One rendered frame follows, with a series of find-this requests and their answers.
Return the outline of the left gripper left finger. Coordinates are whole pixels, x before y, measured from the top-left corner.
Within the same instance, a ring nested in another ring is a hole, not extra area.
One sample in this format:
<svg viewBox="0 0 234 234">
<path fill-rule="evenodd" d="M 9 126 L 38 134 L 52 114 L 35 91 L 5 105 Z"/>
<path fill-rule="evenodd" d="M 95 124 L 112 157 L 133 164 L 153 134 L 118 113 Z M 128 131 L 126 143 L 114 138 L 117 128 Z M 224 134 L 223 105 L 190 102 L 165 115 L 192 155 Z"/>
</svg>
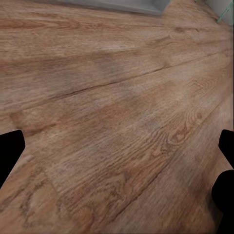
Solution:
<svg viewBox="0 0 234 234">
<path fill-rule="evenodd" d="M 0 135 L 0 188 L 24 149 L 25 140 L 22 130 Z"/>
</svg>

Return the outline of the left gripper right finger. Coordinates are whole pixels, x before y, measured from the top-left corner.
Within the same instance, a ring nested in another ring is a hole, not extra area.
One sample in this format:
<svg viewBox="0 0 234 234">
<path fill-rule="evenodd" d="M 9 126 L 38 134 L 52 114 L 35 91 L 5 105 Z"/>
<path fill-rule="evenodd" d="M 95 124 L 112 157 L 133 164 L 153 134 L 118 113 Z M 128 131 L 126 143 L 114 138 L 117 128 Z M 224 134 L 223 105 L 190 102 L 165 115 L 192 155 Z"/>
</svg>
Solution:
<svg viewBox="0 0 234 234">
<path fill-rule="evenodd" d="M 218 146 L 232 168 L 234 168 L 234 132 L 225 129 L 222 130 Z"/>
</svg>

